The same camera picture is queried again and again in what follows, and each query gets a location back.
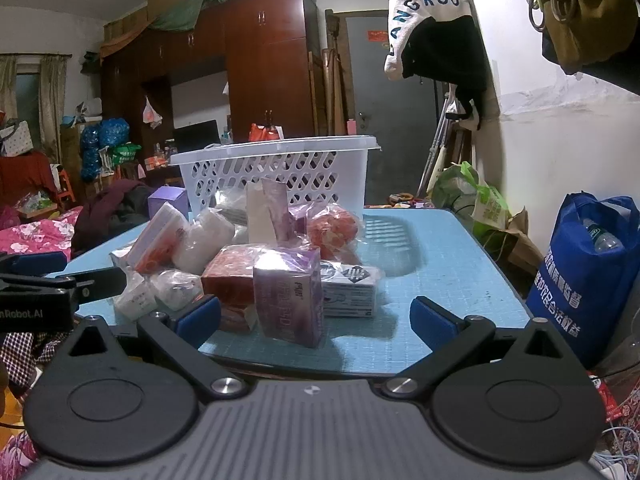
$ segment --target green plastic bag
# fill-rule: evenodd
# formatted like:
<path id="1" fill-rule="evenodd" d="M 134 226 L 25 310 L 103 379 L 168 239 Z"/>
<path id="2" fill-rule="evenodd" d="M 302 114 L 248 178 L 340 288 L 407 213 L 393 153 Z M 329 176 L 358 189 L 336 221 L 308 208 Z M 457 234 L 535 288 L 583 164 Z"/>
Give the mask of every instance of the green plastic bag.
<path id="1" fill-rule="evenodd" d="M 130 162 L 136 158 L 136 152 L 141 150 L 142 146 L 139 144 L 123 144 L 121 146 L 114 146 L 111 148 L 111 160 L 113 167 L 119 166 L 123 162 Z"/>
<path id="2" fill-rule="evenodd" d="M 442 172 L 431 195 L 436 207 L 449 209 L 478 240 L 492 229 L 504 230 L 509 207 L 468 162 L 453 164 Z"/>

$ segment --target blue bag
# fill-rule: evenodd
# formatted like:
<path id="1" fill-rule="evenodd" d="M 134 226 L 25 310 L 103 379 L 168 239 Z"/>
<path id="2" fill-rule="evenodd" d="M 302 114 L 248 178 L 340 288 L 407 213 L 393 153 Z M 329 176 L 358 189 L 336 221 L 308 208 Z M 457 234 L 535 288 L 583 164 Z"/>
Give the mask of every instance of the blue bag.
<path id="1" fill-rule="evenodd" d="M 106 119 L 98 128 L 100 147 L 119 146 L 129 142 L 129 123 L 124 119 Z"/>
<path id="2" fill-rule="evenodd" d="M 84 130 L 82 130 L 82 134 L 80 134 L 80 147 L 82 150 L 91 150 L 98 149 L 98 125 L 97 124 L 89 124 L 86 126 Z"/>
<path id="3" fill-rule="evenodd" d="M 586 218 L 624 247 L 597 253 L 582 224 Z M 639 219 L 628 196 L 599 202 L 584 192 L 567 195 L 527 298 L 531 313 L 551 320 L 586 368 L 602 357 L 638 274 Z"/>

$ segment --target lavender box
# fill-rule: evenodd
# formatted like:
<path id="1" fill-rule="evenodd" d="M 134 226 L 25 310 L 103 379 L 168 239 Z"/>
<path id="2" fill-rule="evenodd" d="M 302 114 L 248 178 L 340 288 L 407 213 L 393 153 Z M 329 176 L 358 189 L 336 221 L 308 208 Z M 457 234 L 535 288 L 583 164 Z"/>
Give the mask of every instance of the lavender box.
<path id="1" fill-rule="evenodd" d="M 320 249 L 268 249 L 254 265 L 255 309 L 267 337 L 315 348 L 322 337 Z"/>
<path id="2" fill-rule="evenodd" d="M 189 197 L 183 187 L 162 186 L 159 187 L 148 199 L 149 218 L 153 218 L 162 204 L 168 202 L 189 219 Z"/>

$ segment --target water bottle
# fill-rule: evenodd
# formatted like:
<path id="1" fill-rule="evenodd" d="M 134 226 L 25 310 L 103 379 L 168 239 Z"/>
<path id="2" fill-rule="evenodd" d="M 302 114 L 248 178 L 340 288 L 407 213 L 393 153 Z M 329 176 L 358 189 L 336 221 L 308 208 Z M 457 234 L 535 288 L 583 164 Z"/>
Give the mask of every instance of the water bottle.
<path id="1" fill-rule="evenodd" d="M 623 247 L 622 242 L 618 240 L 614 235 L 607 231 L 601 225 L 596 224 L 593 220 L 585 218 L 582 224 L 587 228 L 591 239 L 596 248 L 597 253 L 603 253 L 618 247 Z"/>

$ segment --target metal screw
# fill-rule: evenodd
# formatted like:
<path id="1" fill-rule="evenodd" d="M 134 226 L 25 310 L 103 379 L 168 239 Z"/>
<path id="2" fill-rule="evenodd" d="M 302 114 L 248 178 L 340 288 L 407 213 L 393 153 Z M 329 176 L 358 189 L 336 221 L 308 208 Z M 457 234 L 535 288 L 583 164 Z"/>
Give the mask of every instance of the metal screw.
<path id="1" fill-rule="evenodd" d="M 411 394 L 418 389 L 418 383 L 408 377 L 394 377 L 385 383 L 386 389 L 393 394 Z"/>
<path id="2" fill-rule="evenodd" d="M 234 377 L 222 377 L 211 383 L 211 389 L 220 395 L 235 395 L 242 390 L 242 383 Z"/>

